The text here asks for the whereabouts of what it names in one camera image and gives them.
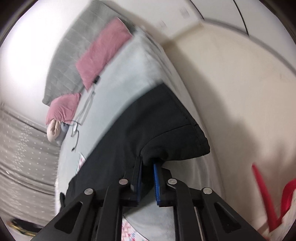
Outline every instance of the silver screw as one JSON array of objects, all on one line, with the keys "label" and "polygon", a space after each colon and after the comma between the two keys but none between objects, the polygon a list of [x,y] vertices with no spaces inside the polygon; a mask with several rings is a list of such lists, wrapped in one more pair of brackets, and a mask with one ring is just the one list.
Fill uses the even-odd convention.
[{"label": "silver screw", "polygon": [[168,180],[168,183],[171,184],[171,185],[175,185],[177,183],[177,180],[174,179],[174,178],[171,178]]},{"label": "silver screw", "polygon": [[204,188],[203,189],[204,194],[211,194],[212,192],[213,192],[213,190],[211,188]]},{"label": "silver screw", "polygon": [[94,191],[91,188],[87,188],[84,190],[84,194],[91,195]]},{"label": "silver screw", "polygon": [[128,184],[128,180],[127,179],[120,179],[119,184],[120,185],[126,185],[126,184]]}]

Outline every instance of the pink pillow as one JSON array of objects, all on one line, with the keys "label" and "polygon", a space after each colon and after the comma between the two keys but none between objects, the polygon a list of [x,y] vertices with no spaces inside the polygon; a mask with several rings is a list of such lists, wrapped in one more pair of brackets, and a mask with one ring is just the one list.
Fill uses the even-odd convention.
[{"label": "pink pillow", "polygon": [[86,90],[89,90],[105,65],[131,37],[131,33],[119,18],[114,18],[101,31],[76,63]]},{"label": "pink pillow", "polygon": [[81,94],[67,94],[57,97],[50,104],[46,117],[46,124],[55,119],[60,122],[71,123],[74,118]]}]

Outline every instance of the bed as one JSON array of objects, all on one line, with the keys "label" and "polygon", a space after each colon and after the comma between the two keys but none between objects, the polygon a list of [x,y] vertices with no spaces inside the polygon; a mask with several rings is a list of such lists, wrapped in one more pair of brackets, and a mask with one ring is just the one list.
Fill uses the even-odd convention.
[{"label": "bed", "polygon": [[[93,4],[108,8],[100,1],[93,1],[82,16],[85,16],[90,9],[94,9]],[[125,19],[109,8],[108,11],[111,11],[113,16],[108,16],[107,19],[114,16]],[[60,151],[55,184],[56,213],[60,210],[60,193],[66,194],[67,191],[69,192],[68,189],[73,177],[77,176],[76,173],[81,155],[86,158],[87,163],[88,157],[98,144],[102,142],[102,139],[106,137],[107,133],[110,132],[110,129],[112,129],[118,119],[122,117],[123,113],[131,105],[143,98],[143,96],[147,99],[147,93],[157,89],[159,86],[168,88],[174,94],[208,138],[206,129],[185,85],[165,55],[162,47],[145,31],[134,27],[132,23],[127,23],[127,25],[129,25],[133,34],[132,39],[108,63],[100,74],[99,81],[93,85],[92,89],[89,92],[86,90],[81,92],[82,96],[74,117],[74,120],[81,123],[77,127],[79,136],[73,136],[73,128],[69,128]],[[87,45],[82,45],[82,49],[85,48],[87,48]],[[60,50],[61,48],[58,48],[56,56],[59,55]],[[70,66],[71,72],[74,72],[75,69],[73,66],[71,67],[74,64],[74,60],[71,59],[70,62],[68,66]],[[54,71],[53,66],[54,64],[51,66],[49,76]],[[75,91],[80,88],[79,79],[76,79],[76,81]],[[63,85],[65,86],[66,84],[67,81],[63,80]],[[49,93],[49,86],[52,88],[54,85],[53,82],[48,80],[45,91],[47,102],[49,100],[49,95],[47,94]],[[69,93],[69,91],[69,88],[64,88],[61,85],[59,86],[58,94]],[[173,177],[184,181],[189,187],[196,189],[211,187],[223,197],[223,187],[215,159],[215,151],[209,138],[208,140],[211,147],[209,154],[188,160],[167,161],[163,166],[171,171]],[[172,208],[158,208],[153,190],[141,201],[140,207],[131,209],[124,215],[135,230],[150,241],[160,239],[173,240],[175,237]]]}]

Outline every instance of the white cabinet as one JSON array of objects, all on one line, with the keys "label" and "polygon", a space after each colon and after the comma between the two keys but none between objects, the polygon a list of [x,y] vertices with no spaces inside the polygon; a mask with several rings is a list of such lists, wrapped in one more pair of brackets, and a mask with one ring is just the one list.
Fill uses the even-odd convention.
[{"label": "white cabinet", "polygon": [[113,0],[115,10],[145,29],[160,43],[197,25],[200,16],[187,0]]},{"label": "white cabinet", "polygon": [[280,20],[259,0],[236,0],[236,3],[250,38],[270,47],[296,69],[296,45]]},{"label": "white cabinet", "polygon": [[205,20],[214,20],[246,31],[233,0],[191,0]]}]

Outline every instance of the dotted curtain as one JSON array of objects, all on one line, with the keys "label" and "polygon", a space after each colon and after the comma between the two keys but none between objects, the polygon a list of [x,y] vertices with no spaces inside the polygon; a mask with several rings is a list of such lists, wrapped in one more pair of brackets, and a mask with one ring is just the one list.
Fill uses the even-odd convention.
[{"label": "dotted curtain", "polygon": [[0,109],[0,211],[38,225],[54,217],[60,148],[44,130]]}]

